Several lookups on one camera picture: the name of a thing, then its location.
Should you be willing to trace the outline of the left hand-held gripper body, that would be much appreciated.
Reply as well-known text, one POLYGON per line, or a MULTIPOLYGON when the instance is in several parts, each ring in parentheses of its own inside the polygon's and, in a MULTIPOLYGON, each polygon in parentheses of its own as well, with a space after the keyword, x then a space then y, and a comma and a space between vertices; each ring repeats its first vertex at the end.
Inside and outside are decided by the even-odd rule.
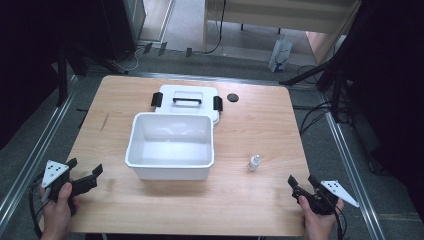
POLYGON ((66 182, 69 182, 72 185, 72 193, 68 200, 68 205, 71 209, 71 215, 74 215, 76 213, 76 207, 73 198, 80 194, 85 194, 95 187, 88 186, 87 177, 89 175, 78 180, 71 180, 71 170, 72 169, 69 169, 66 163, 62 164, 56 161, 49 160, 45 167, 41 186, 45 190, 44 195, 42 197, 43 202, 45 202, 46 200, 57 201, 61 187, 66 182))

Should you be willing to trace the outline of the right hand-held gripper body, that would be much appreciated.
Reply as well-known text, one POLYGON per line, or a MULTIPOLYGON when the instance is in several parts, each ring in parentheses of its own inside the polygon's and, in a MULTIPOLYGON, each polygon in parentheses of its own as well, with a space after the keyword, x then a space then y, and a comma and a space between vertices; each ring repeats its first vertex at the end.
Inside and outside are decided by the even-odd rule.
POLYGON ((354 207, 359 207, 359 202, 356 201, 336 180, 321 181, 321 185, 322 190, 314 194, 307 192, 298 185, 298 191, 293 191, 292 196, 296 200, 298 200, 300 196, 305 196, 311 210, 319 215, 333 214, 339 199, 344 200, 354 207))

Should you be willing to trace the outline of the small white dropper bottle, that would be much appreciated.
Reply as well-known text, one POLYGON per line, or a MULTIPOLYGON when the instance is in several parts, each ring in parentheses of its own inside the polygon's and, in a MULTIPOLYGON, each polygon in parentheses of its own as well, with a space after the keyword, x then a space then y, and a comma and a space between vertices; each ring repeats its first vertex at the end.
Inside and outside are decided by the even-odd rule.
POLYGON ((251 172, 254 172, 258 168, 260 161, 261 161, 261 158, 259 155, 255 155, 251 157, 247 164, 247 169, 251 172))

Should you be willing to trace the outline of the white plastic storage box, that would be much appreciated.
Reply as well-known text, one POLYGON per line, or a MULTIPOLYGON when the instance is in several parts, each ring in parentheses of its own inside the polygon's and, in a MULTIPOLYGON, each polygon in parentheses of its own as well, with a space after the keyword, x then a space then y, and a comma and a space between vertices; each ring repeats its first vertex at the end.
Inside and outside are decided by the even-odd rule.
POLYGON ((125 163, 142 180, 205 180, 214 164, 209 116, 138 113, 125 163))

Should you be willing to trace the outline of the person's right hand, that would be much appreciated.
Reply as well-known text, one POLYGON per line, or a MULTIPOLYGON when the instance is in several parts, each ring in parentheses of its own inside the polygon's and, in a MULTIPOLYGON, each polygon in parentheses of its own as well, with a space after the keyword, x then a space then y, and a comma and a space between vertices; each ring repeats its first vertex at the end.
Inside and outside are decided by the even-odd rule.
POLYGON ((315 214, 305 196, 298 198, 303 211, 304 239, 329 240, 331 232, 337 223, 336 216, 315 214))

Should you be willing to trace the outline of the person's left hand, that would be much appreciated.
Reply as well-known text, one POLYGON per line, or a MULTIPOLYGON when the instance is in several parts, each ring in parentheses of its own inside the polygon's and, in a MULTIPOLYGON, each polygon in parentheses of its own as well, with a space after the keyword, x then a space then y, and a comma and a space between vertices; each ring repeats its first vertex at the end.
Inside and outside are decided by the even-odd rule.
POLYGON ((66 240, 71 230, 71 209, 68 200, 72 185, 66 182, 60 189, 58 200, 49 202, 43 209, 44 230, 41 240, 66 240))

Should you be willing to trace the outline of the black metal stand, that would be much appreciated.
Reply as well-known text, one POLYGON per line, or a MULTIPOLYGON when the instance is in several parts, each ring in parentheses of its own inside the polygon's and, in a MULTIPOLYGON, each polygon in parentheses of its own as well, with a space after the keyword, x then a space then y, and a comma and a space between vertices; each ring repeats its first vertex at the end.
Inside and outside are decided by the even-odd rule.
POLYGON ((83 55, 88 56, 99 65, 108 69, 112 73, 116 74, 127 74, 127 70, 119 70, 111 63, 107 62, 104 58, 101 58, 98 54, 90 51, 89 49, 73 43, 73 42, 62 42, 58 48, 58 101, 57 106, 60 107, 64 104, 68 98, 68 78, 67 78, 67 64, 70 64, 71 68, 79 73, 85 75, 88 71, 83 55))
POLYGON ((331 85, 334 85, 332 99, 330 101, 330 113, 336 122, 340 122, 338 112, 341 89, 343 84, 347 81, 345 67, 354 55, 354 45, 358 42, 371 12, 372 9, 367 7, 367 0, 360 0, 359 6, 353 16, 353 23, 345 40, 341 43, 336 53, 329 60, 317 67, 289 80, 280 81, 279 84, 292 86, 308 77, 321 73, 321 77, 316 83, 316 89, 319 92, 324 92, 327 91, 331 85))

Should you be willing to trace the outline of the white and blue paper bag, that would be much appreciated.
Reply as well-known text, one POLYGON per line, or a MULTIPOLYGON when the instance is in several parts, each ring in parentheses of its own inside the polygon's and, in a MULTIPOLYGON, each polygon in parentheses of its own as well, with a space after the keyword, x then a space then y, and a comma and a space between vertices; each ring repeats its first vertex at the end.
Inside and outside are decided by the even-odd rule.
POLYGON ((281 72, 285 70, 292 49, 292 43, 287 39, 278 39, 275 42, 268 68, 271 72, 281 72))

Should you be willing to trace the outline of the dark cabinet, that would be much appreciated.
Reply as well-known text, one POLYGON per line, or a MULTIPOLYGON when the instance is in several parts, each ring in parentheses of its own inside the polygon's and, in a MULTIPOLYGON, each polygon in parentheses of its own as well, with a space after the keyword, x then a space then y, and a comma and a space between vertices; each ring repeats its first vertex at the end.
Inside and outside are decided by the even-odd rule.
POLYGON ((143 0, 102 0, 109 58, 121 60, 135 51, 146 18, 143 0))

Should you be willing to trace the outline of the light wooden furniture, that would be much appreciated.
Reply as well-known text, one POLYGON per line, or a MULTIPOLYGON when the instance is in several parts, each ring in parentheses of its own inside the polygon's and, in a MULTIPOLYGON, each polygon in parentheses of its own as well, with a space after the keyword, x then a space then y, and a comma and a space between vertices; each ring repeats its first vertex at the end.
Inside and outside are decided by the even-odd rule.
POLYGON ((205 0, 209 20, 305 31, 318 64, 347 34, 361 0, 205 0))

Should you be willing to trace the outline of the metal floor rail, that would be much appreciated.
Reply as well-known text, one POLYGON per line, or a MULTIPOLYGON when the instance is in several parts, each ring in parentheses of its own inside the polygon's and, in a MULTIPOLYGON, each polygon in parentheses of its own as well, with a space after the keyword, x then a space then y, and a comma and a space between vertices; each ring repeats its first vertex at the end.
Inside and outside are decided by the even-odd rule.
POLYGON ((352 186, 355 199, 359 202, 359 209, 368 229, 370 238, 371 240, 386 240, 386 236, 381 227, 377 213, 359 175, 355 160, 349 149, 348 143, 346 142, 341 126, 335 120, 331 111, 326 113, 326 119, 338 148, 341 161, 349 178, 349 182, 352 186))
POLYGON ((68 80, 68 96, 65 100, 57 106, 56 100, 49 97, 0 150, 0 236, 40 166, 78 84, 79 78, 73 75, 68 80))

